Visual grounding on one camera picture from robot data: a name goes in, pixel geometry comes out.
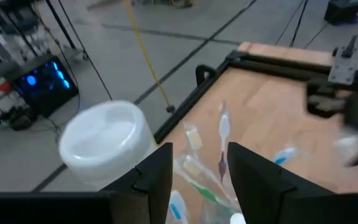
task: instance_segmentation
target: white toothbrush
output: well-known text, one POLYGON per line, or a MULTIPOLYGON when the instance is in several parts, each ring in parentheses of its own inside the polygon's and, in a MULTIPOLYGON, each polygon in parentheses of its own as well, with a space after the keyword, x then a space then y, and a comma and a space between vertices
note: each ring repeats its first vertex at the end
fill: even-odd
POLYGON ((230 114, 226 109, 226 101, 221 105, 222 116, 219 122, 219 135, 221 136, 221 160, 218 163, 219 174, 221 175, 221 181, 226 173, 226 161, 224 159, 224 150, 226 149, 226 141, 230 135, 230 114))

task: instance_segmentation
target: black box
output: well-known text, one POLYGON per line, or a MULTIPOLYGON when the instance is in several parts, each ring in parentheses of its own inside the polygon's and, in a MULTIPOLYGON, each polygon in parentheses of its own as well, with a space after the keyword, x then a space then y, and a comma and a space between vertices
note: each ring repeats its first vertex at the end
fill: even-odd
POLYGON ((358 23, 358 0, 331 0, 324 19, 334 26, 358 23))
POLYGON ((78 94, 65 67, 52 54, 29 60, 5 79, 37 114, 46 118, 78 94))

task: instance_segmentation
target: white plastic container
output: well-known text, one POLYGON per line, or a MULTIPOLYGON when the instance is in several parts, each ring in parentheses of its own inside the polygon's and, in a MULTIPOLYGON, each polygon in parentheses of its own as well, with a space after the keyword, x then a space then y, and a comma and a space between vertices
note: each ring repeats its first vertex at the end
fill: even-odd
POLYGON ((142 111, 109 101, 75 116, 59 142, 63 162, 97 190, 114 182, 156 150, 142 111))

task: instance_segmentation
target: yellow cable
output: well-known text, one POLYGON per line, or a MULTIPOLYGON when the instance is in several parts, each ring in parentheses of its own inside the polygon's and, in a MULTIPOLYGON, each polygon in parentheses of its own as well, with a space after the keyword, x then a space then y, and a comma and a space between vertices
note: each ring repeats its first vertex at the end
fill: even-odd
POLYGON ((165 90, 162 88, 161 83, 160 83, 160 81, 158 80, 157 76, 155 75, 153 66, 152 66, 152 64, 150 63, 149 56, 147 56, 147 51, 146 51, 146 49, 145 49, 145 47, 144 47, 144 45, 143 45, 143 41, 142 41, 142 39, 140 38, 139 30, 138 30, 138 28, 137 28, 137 24, 136 24, 134 15, 133 15, 133 13, 132 13, 131 4, 130 4, 129 0, 124 0, 124 1, 125 1, 125 8, 127 9, 128 15, 129 15, 129 17, 130 17, 130 19, 131 19, 132 26, 133 26, 133 28, 134 28, 137 41, 139 41, 140 48, 142 49, 142 52, 143 52, 143 56, 144 56, 144 58, 146 59, 147 65, 149 66, 149 69, 150 69, 150 71, 151 71, 151 73, 152 73, 152 75, 153 75, 153 78, 154 78, 156 84, 158 85, 158 87, 159 87, 160 90, 161 90, 162 95, 164 96, 164 99, 165 99, 165 102, 167 103, 167 106, 170 106, 171 104, 169 103, 167 94, 165 93, 165 90))

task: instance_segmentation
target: toothbrush handle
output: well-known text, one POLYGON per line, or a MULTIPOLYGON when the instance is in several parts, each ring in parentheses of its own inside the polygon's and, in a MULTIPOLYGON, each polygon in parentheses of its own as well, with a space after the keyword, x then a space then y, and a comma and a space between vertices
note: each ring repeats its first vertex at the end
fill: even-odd
POLYGON ((222 150, 222 152, 224 152, 225 149, 226 149, 226 138, 222 138, 222 142, 221 142, 221 150, 222 150))

